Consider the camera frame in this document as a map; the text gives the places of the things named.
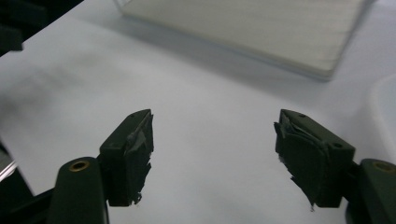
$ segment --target white table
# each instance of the white table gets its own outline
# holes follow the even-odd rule
[[[377,1],[322,82],[86,0],[0,59],[0,136],[40,193],[60,166],[96,157],[128,114],[151,108],[143,200],[110,208],[111,223],[345,223],[345,201],[310,212],[277,159],[273,122],[296,110],[355,146],[357,162],[396,162],[368,144],[362,119],[374,83],[396,74],[395,15],[394,1]]]

